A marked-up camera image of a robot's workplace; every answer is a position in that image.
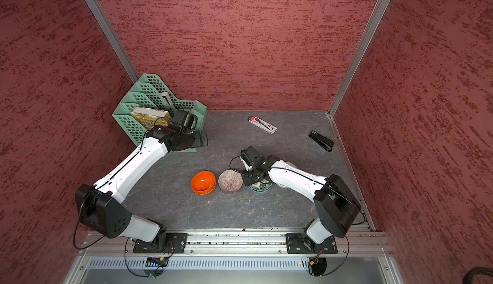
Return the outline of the green leaf bowl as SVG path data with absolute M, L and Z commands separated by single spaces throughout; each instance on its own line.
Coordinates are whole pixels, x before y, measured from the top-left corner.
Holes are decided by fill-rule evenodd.
M 272 187 L 272 183 L 271 182 L 268 182 L 268 183 L 265 183 L 265 182 L 256 182 L 252 185 L 250 185 L 251 187 L 253 188 L 256 188 L 256 189 L 266 189 L 266 188 L 271 188 Z
M 249 189 L 252 190 L 253 192 L 257 193 L 257 194 L 264 194 L 264 193 L 267 193 L 267 191 L 269 191 L 271 188 L 256 189 L 256 188 L 249 186 Z

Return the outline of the cream bowl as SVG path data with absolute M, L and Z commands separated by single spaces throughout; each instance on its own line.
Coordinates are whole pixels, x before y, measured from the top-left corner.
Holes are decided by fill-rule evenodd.
M 279 183 L 276 183 L 276 185 L 284 189 L 289 188 L 288 186 Z
M 290 167 L 290 168 L 297 168 L 293 163 L 290 163 L 290 162 L 285 162 L 285 165 Z

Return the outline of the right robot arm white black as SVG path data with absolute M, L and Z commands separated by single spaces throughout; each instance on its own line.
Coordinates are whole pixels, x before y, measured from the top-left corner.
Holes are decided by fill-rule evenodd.
M 316 176 L 274 155 L 265 158 L 252 146 L 241 151 L 240 159 L 245 166 L 241 172 L 245 185 L 261 181 L 274 183 L 296 191 L 314 204 L 318 218 L 305 230 L 304 239 L 307 242 L 318 245 L 332 236 L 345 238 L 362 212 L 357 198 L 336 174 Z

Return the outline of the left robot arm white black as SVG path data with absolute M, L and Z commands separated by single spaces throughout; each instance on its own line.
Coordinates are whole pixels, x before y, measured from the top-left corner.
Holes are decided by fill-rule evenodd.
M 198 128 L 198 118 L 177 110 L 167 125 L 154 123 L 140 144 L 114 170 L 92 186 L 81 185 L 75 193 L 78 224 L 108 239 L 122 236 L 144 242 L 154 251 L 167 245 L 166 228 L 155 221 L 132 214 L 122 204 L 142 176 L 170 152 L 207 145 L 207 136 Z

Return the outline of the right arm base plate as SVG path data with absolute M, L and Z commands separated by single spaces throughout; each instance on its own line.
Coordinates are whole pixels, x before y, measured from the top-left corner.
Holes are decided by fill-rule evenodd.
M 317 244 L 301 233 L 285 235 L 288 254 L 337 254 L 338 249 L 333 236 Z

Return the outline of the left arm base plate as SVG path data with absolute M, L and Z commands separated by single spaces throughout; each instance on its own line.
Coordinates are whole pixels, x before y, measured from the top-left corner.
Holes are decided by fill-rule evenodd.
M 187 245 L 187 233 L 166 233 L 156 241 L 136 240 L 133 253 L 136 254 L 183 254 Z

